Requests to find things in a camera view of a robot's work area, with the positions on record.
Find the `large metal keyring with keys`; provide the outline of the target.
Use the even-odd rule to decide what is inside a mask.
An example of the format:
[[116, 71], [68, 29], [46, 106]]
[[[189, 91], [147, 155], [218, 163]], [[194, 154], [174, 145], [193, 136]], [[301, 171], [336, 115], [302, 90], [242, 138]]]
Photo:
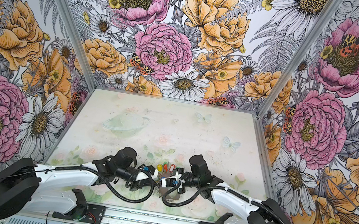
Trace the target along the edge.
[[168, 190], [176, 187], [180, 177], [184, 174], [185, 169], [176, 167], [176, 165], [169, 165], [168, 163], [158, 165], [158, 177], [156, 178], [158, 193], [162, 196]]

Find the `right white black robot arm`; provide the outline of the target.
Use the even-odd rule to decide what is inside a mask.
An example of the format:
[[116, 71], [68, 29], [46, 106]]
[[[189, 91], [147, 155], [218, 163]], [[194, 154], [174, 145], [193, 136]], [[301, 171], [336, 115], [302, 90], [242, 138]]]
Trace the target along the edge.
[[160, 180], [160, 186], [167, 189], [162, 194], [167, 207], [183, 207], [201, 197], [227, 209], [213, 224], [292, 224], [275, 200], [245, 196], [214, 176], [202, 155], [192, 156], [189, 162], [190, 171], [176, 168]]

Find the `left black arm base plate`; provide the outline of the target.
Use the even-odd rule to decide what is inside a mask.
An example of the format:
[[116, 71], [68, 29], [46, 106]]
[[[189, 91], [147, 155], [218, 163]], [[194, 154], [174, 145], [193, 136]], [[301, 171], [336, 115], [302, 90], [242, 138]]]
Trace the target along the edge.
[[86, 206], [77, 205], [73, 210], [63, 214], [54, 212], [53, 218], [78, 221], [81, 223], [101, 224], [106, 211], [105, 206], [87, 204]]

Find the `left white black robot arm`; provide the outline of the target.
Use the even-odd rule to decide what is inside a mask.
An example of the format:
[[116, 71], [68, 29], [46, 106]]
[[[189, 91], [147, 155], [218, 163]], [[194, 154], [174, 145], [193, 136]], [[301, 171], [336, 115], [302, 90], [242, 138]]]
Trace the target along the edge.
[[[122, 201], [139, 204], [145, 202], [155, 190], [157, 168], [137, 165], [137, 153], [131, 147], [115, 155], [89, 163], [72, 166], [36, 164], [31, 158], [22, 158], [0, 171], [0, 220], [32, 212], [57, 212], [66, 219], [81, 219], [87, 213], [87, 201], [80, 186], [105, 185]], [[129, 199], [112, 186], [121, 179], [130, 191], [149, 188], [141, 199]]]

